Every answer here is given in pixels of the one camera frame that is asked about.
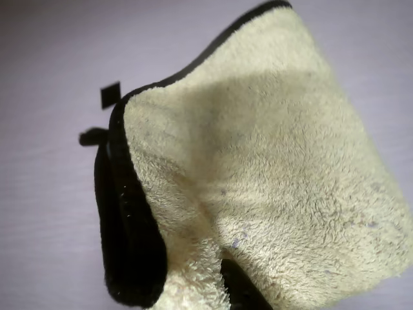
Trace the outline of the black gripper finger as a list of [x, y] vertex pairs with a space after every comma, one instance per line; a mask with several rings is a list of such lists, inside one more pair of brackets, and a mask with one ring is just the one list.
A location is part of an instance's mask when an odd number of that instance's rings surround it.
[[233, 260], [221, 262], [221, 274], [230, 299], [231, 310], [273, 310], [242, 268]]

